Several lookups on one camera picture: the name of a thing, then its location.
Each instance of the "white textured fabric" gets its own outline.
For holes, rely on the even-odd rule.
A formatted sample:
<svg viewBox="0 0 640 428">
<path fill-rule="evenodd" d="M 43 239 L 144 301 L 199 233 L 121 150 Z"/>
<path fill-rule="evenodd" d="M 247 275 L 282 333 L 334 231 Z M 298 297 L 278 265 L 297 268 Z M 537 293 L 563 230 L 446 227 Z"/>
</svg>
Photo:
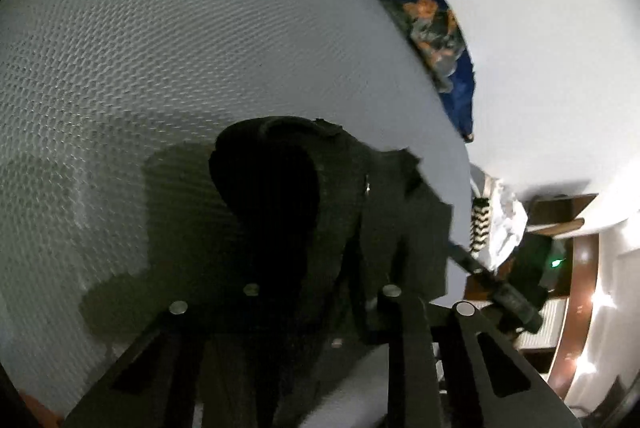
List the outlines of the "white textured fabric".
<svg viewBox="0 0 640 428">
<path fill-rule="evenodd" d="M 68 411 L 173 300 L 242 289 L 207 159 L 227 125 L 283 114 L 409 147 L 468 242 L 464 145 L 377 0 L 0 2 L 0 360 L 18 387 Z"/>
</svg>

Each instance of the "gray mattress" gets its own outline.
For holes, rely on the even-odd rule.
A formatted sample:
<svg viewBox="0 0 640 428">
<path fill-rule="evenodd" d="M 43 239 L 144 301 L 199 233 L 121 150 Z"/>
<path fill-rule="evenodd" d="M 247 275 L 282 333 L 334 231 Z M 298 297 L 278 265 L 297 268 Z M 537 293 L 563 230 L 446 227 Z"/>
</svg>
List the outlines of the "gray mattress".
<svg viewBox="0 0 640 428">
<path fill-rule="evenodd" d="M 244 285 L 207 159 L 227 125 L 283 114 L 409 147 L 468 242 L 465 147 L 377 0 L 0 2 L 0 360 L 18 387 L 66 412 L 173 300 Z"/>
</svg>

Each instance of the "black device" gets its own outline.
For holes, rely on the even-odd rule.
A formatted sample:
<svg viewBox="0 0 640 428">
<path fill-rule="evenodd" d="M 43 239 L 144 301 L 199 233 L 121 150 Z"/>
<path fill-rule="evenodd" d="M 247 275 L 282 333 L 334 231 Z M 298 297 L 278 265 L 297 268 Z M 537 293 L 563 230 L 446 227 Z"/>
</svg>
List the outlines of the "black device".
<svg viewBox="0 0 640 428">
<path fill-rule="evenodd" d="M 451 208 L 417 165 L 408 151 L 379 152 L 321 120 L 227 128 L 210 173 L 251 239 L 247 286 L 221 303 L 161 313 L 63 427 L 190 428 L 196 402 L 203 427 L 298 426 L 381 344 L 389 347 L 384 426 L 579 426 L 495 322 L 468 302 L 429 303 L 444 294 L 451 257 L 512 322 L 534 331 L 541 321 L 449 242 Z M 0 415 L 37 427 L 4 377 Z"/>
</svg>

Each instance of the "gray textured surface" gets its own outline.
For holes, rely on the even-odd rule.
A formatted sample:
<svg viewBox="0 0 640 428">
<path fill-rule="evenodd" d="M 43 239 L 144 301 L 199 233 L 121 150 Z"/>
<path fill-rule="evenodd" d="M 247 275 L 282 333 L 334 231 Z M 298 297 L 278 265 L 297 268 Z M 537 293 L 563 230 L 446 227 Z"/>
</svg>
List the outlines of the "gray textured surface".
<svg viewBox="0 0 640 428">
<path fill-rule="evenodd" d="M 157 311 L 241 289 L 207 159 L 226 125 L 277 114 L 409 147 L 468 242 L 465 148 L 377 0 L 0 2 L 0 359 L 17 386 L 68 411 Z"/>
</svg>

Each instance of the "screw head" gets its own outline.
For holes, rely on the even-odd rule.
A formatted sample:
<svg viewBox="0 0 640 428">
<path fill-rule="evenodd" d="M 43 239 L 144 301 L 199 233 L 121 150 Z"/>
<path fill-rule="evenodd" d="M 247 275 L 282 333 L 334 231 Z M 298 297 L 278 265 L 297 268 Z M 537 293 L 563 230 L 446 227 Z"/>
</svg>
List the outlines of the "screw head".
<svg viewBox="0 0 640 428">
<path fill-rule="evenodd" d="M 247 296 L 255 297 L 260 294 L 260 286 L 257 283 L 248 283 L 244 286 L 242 292 Z"/>
<path fill-rule="evenodd" d="M 473 316 L 476 313 L 476 308 L 469 302 L 460 302 L 456 305 L 456 311 L 461 316 Z"/>
<path fill-rule="evenodd" d="M 398 298 L 402 294 L 402 289 L 395 284 L 389 283 L 382 288 L 382 294 L 387 298 Z"/>
<path fill-rule="evenodd" d="M 189 305 L 187 304 L 187 302 L 178 300 L 177 302 L 174 302 L 171 305 L 169 305 L 169 312 L 175 315 L 184 314 L 185 312 L 187 312 L 188 308 L 189 308 Z"/>
</svg>

